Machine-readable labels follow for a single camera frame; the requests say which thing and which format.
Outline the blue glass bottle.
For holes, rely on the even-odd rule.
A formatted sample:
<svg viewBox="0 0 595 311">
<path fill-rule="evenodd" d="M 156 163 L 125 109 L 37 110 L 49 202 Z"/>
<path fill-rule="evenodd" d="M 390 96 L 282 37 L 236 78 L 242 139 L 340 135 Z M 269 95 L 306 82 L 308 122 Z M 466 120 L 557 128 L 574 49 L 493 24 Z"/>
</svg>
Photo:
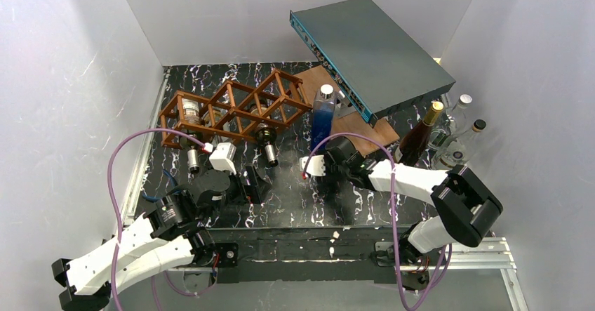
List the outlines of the blue glass bottle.
<svg viewBox="0 0 595 311">
<path fill-rule="evenodd" d="M 324 84 L 316 92 L 312 109 L 311 143 L 313 150 L 330 135 L 337 102 L 337 94 L 330 84 Z"/>
</svg>

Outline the dark bottle gold cap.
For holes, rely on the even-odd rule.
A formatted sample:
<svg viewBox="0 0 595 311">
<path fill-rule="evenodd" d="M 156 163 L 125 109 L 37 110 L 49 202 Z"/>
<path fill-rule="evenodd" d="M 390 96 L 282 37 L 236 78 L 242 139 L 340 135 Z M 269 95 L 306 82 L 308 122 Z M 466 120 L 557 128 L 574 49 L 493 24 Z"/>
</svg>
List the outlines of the dark bottle gold cap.
<svg viewBox="0 0 595 311">
<path fill-rule="evenodd" d="M 442 115 L 444 104 L 441 101 L 433 101 L 426 115 L 419 121 L 410 132 L 399 142 L 394 153 L 394 161 L 397 164 L 415 166 L 423 152 L 426 150 L 430 133 L 434 124 Z"/>
</svg>

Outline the clear bottle white label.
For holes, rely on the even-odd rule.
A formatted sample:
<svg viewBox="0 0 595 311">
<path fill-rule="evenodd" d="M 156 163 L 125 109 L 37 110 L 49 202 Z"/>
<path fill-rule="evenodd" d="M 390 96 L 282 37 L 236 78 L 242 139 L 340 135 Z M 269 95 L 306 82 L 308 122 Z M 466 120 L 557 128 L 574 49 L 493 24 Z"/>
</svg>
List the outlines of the clear bottle white label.
<svg viewBox="0 0 595 311">
<path fill-rule="evenodd" d="M 431 169 L 447 170 L 465 165 L 477 152 L 481 134 L 486 127 L 486 121 L 477 119 L 465 132 L 449 137 L 432 158 Z"/>
</svg>

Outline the clear glass bottle dark label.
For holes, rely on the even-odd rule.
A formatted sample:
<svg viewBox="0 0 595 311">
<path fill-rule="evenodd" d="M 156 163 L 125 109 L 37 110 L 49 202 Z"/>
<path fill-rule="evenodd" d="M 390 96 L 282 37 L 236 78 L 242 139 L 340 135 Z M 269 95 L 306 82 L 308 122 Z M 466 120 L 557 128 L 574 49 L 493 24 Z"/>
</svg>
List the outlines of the clear glass bottle dark label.
<svg viewBox="0 0 595 311">
<path fill-rule="evenodd" d="M 430 133 L 428 142 L 430 150 L 438 150 L 447 138 L 463 132 L 467 124 L 467 108 L 472 100 L 470 95 L 462 94 L 452 107 L 444 110 Z"/>
</svg>

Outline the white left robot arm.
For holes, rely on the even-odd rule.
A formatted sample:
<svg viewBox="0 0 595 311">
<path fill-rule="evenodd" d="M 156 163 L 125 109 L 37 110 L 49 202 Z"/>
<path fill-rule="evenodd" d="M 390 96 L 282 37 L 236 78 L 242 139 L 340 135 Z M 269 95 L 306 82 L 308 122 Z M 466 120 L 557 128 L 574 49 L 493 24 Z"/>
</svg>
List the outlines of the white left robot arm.
<svg viewBox="0 0 595 311">
<path fill-rule="evenodd" d="M 270 179 L 251 165 L 239 175 L 211 169 L 193 185 L 175 184 L 90 253 L 51 265 L 64 287 L 59 295 L 62 310 L 101 310 L 116 292 L 184 265 L 210 268 L 214 282 L 218 269 L 237 264 L 239 246 L 216 242 L 208 221 L 226 206 L 261 203 L 271 187 Z"/>
</svg>

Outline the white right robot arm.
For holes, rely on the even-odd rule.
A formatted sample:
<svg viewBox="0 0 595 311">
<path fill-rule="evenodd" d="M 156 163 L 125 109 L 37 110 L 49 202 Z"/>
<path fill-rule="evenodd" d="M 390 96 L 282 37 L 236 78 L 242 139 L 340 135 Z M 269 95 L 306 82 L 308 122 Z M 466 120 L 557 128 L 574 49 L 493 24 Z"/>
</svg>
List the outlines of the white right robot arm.
<svg viewBox="0 0 595 311">
<path fill-rule="evenodd" d="M 330 139 L 322 154 L 303 157 L 304 176 L 340 175 L 355 187 L 405 195 L 433 206 L 438 215 L 418 222 L 399 237 L 399 258 L 414 263 L 426 253 L 458 242 L 477 247 L 503 206 L 465 165 L 431 170 L 365 158 L 345 136 Z"/>
</svg>

